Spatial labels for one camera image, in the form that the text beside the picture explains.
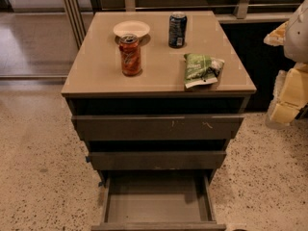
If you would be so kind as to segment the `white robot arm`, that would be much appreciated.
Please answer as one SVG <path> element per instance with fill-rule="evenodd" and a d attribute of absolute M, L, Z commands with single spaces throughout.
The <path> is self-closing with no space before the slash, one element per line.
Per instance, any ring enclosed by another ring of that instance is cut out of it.
<path fill-rule="evenodd" d="M 282 46 L 284 56 L 295 62 L 290 70 L 278 72 L 267 114 L 268 126 L 288 126 L 308 104 L 308 0 L 267 34 L 264 43 Z"/>

